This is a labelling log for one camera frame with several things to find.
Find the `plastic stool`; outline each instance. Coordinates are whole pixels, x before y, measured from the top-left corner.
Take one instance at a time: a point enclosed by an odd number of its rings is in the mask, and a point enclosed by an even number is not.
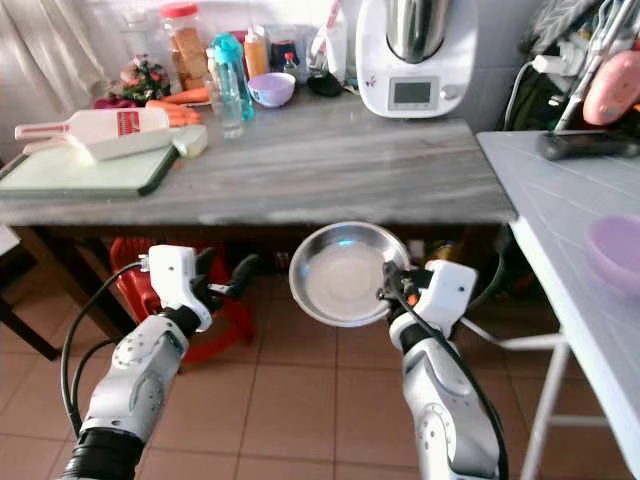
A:
[[[116,238],[110,251],[111,267],[115,271],[131,262],[135,262],[138,260],[138,255],[147,253],[149,248],[159,243],[161,242],[150,238]],[[222,244],[211,245],[205,244],[204,242],[191,242],[185,245],[181,242],[180,245],[195,248],[197,252],[208,247],[214,247],[217,255],[209,270],[209,280],[218,284],[226,284],[229,282],[230,275],[224,266],[224,250]],[[151,280],[148,273],[130,270],[120,276],[116,285],[133,310],[137,323],[142,322],[149,315],[162,311],[160,299],[151,287]],[[246,345],[251,343],[254,329],[251,323],[249,309],[241,302],[225,299],[223,310],[227,314],[229,328],[216,338],[202,345],[189,348],[183,362],[195,363],[208,360],[239,340]]]

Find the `plastic bottle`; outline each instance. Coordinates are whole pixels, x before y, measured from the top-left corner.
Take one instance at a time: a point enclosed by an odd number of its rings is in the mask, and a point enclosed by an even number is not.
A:
[[[227,89],[223,94],[220,77],[213,56],[213,50],[207,48],[207,57],[209,58],[207,65],[210,70],[210,75],[205,78],[204,84],[209,92],[211,109],[213,110],[217,124],[222,130],[223,137],[234,138],[241,135],[243,131],[242,105],[240,103],[240,95],[238,94],[237,81],[235,78],[227,78],[225,81]]]
[[[284,58],[286,63],[282,67],[283,73],[288,73],[289,75],[293,75],[296,79],[296,83],[300,81],[300,75],[298,72],[298,66],[293,61],[293,52],[287,52],[284,54]]]
[[[242,105],[242,119],[248,122],[254,117],[255,111],[249,94],[247,77],[244,75],[242,45],[232,34],[220,33],[216,35],[211,48],[213,49],[215,67],[220,79],[220,92],[223,102],[226,101],[225,92],[232,92],[235,89]]]
[[[269,71],[264,39],[256,34],[251,27],[249,27],[249,31],[244,37],[244,57],[247,62],[250,79],[258,75],[264,75]]]

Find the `stainless steel bowl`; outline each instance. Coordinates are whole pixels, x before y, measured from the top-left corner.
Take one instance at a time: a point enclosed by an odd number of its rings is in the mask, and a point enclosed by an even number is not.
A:
[[[336,327],[368,325],[388,312],[376,292],[389,260],[409,266],[404,245],[384,228],[335,223],[300,244],[289,267],[289,287],[300,308],[316,320]]]

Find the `cutting board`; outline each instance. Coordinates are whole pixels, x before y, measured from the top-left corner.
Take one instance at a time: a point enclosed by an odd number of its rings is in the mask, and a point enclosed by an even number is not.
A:
[[[21,155],[0,171],[4,197],[131,197],[155,190],[178,158],[173,146],[87,161],[72,145]]]

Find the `orange bottle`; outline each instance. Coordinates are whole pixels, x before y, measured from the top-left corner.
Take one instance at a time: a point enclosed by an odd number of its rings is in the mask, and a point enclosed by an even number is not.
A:
[[[256,34],[251,27],[244,37],[244,58],[247,61],[249,79],[269,71],[264,39]]]

